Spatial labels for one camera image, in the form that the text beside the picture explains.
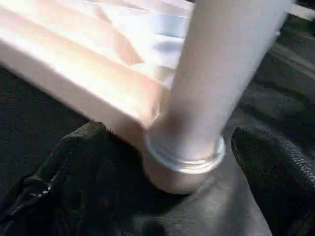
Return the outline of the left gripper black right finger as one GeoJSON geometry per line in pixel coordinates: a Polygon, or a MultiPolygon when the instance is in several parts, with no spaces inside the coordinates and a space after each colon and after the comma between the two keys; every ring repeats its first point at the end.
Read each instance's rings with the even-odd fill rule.
{"type": "Polygon", "coordinates": [[[231,147],[274,236],[315,234],[315,162],[283,136],[240,126],[231,147]]]}

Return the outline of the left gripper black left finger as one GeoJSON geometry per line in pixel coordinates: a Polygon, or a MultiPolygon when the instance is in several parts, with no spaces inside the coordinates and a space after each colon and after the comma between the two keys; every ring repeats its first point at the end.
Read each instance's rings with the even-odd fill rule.
{"type": "Polygon", "coordinates": [[[102,164],[109,130],[90,121],[65,135],[0,205],[3,236],[76,236],[102,164]]]}

